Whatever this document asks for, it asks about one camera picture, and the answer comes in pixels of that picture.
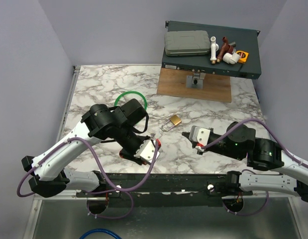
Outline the brass padlock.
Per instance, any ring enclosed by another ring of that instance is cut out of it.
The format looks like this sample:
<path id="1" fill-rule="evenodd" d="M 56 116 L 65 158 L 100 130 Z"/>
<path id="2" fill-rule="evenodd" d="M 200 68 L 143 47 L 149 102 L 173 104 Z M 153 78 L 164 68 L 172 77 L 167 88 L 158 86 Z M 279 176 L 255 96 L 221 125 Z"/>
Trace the brass padlock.
<path id="1" fill-rule="evenodd" d="M 178 126 L 182 122 L 181 118 L 177 115 L 171 116 L 164 124 L 162 124 L 162 131 L 170 131 L 174 127 Z"/>

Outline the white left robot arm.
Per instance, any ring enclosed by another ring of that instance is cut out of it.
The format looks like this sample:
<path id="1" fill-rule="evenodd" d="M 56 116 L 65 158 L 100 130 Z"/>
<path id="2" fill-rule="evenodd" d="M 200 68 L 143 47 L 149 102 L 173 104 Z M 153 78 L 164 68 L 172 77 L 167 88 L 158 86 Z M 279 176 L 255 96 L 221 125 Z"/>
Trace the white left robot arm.
<path id="1" fill-rule="evenodd" d="M 76 126 L 59 142 L 39 156 L 25 156 L 21 163 L 30 174 L 33 194 L 53 197 L 64 190 L 82 190 L 98 197 L 104 193 L 104 178 L 99 172 L 77 172 L 67 165 L 89 147 L 99 143 L 116 142 L 121 146 L 119 156 L 138 165 L 149 164 L 153 155 L 143 155 L 148 136 L 134 126 L 149 120 L 145 108 L 136 99 L 123 106 L 108 107 L 95 104 L 82 116 Z"/>

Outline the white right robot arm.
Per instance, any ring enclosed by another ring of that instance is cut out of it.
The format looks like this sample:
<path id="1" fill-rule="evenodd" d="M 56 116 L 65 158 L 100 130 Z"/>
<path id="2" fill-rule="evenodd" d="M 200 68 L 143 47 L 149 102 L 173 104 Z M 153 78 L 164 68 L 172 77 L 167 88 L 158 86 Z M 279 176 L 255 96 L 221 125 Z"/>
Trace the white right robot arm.
<path id="1" fill-rule="evenodd" d="M 256 137 L 256 130 L 245 123 L 245 120 L 231 123 L 224 135 L 200 126 L 182 133 L 199 155 L 210 151 L 231 159 L 246 159 L 248 167 L 262 171 L 262 174 L 229 171 L 224 181 L 209 183 L 209 192 L 221 196 L 279 192 L 308 203 L 308 161 L 291 154 L 277 140 Z"/>

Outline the white elbow pipe fitting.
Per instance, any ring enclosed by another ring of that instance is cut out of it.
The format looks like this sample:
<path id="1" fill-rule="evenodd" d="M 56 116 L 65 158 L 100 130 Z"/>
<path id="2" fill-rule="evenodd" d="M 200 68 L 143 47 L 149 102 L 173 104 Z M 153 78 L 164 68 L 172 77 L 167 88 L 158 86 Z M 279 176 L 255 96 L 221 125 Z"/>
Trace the white elbow pipe fitting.
<path id="1" fill-rule="evenodd" d="M 240 55 L 233 52 L 233 53 L 225 53 L 224 56 L 223 56 L 223 61 L 227 64 L 231 64 L 231 65 L 234 65 L 236 64 L 240 59 Z"/>

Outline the red plastic seal tag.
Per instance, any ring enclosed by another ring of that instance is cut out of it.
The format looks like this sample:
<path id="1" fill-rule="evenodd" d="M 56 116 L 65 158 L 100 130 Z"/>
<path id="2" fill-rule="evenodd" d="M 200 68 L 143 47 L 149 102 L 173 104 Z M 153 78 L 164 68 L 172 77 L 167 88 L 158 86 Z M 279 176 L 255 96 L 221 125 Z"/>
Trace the red plastic seal tag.
<path id="1" fill-rule="evenodd" d="M 140 158 L 136 158 L 134 157 L 133 154 L 127 152 L 125 149 L 122 149 L 120 152 L 119 152 L 119 156 L 123 159 L 127 159 L 129 161 L 132 161 L 132 162 L 135 162 L 136 164 L 138 165 L 142 165 L 143 164 L 143 161 L 140 159 Z"/>

